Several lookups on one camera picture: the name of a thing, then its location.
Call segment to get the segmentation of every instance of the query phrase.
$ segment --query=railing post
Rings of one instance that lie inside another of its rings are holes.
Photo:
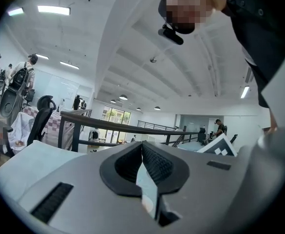
[[[167,135],[167,137],[166,137],[166,145],[168,146],[168,143],[170,142],[170,137],[171,137],[171,135]]]
[[[61,149],[62,149],[64,122],[65,120],[61,117],[60,126],[59,126],[59,134],[58,134],[58,148],[61,148]]]
[[[73,138],[72,138],[72,152],[78,152],[79,150],[79,140],[80,140],[80,130],[81,124],[74,124]]]

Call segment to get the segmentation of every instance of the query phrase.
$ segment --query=smoke detector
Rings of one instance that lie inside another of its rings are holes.
[[[151,62],[151,63],[156,63],[157,60],[153,57],[153,58],[150,59],[150,62]]]

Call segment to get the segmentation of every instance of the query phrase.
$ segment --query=white ceiling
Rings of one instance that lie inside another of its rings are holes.
[[[159,1],[151,0],[142,12],[138,8],[132,12],[136,18],[119,42],[106,42],[117,47],[115,55],[104,57],[112,59],[108,70],[102,70],[104,78],[97,99],[109,102],[126,94],[129,100],[123,107],[131,109],[150,108],[177,97],[239,99],[248,67],[230,19],[215,13],[194,33],[181,35],[184,44],[178,46],[158,35],[164,23],[158,14]],[[37,5],[70,7],[71,15],[39,13]],[[41,63],[59,72],[79,74],[83,86],[94,87],[96,79],[100,82],[96,73],[101,69],[98,56],[102,35],[116,6],[116,0],[17,0],[11,9],[23,7],[25,13],[5,16],[3,22],[27,53],[50,58]],[[156,63],[149,61],[152,57]],[[60,60],[80,70],[63,66]],[[251,91],[247,97],[256,100],[255,82],[248,85]]]

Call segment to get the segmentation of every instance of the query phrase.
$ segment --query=shirt button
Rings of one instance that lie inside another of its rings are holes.
[[[262,9],[259,9],[258,13],[259,13],[260,16],[264,15],[264,11]]]

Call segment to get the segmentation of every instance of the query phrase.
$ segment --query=ceiling light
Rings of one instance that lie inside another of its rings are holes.
[[[157,60],[153,57],[153,58],[150,59],[150,62],[151,62],[151,63],[156,63]]]
[[[48,57],[45,57],[45,56],[41,56],[41,55],[39,55],[39,54],[36,54],[38,57],[40,57],[40,58],[43,58],[43,59],[47,59],[47,60],[49,60],[49,58]]]
[[[60,63],[63,64],[63,65],[65,65],[65,66],[71,67],[71,68],[80,69],[79,67],[73,66],[73,65],[68,64],[68,63],[65,63],[65,62],[63,62],[63,61],[61,61]]]
[[[123,100],[128,100],[126,95],[121,95],[119,98]]]
[[[244,92],[243,92],[242,95],[241,95],[241,99],[243,99],[243,98],[246,96],[246,94],[247,94],[249,88],[250,88],[249,86],[246,86],[246,87],[244,88]]]
[[[8,11],[8,15],[10,15],[10,16],[19,15],[19,14],[23,14],[23,13],[24,13],[24,11],[22,8]]]
[[[71,9],[65,7],[55,7],[55,6],[37,6],[37,7],[39,9],[39,12],[55,13],[66,16],[69,16],[71,13]]]

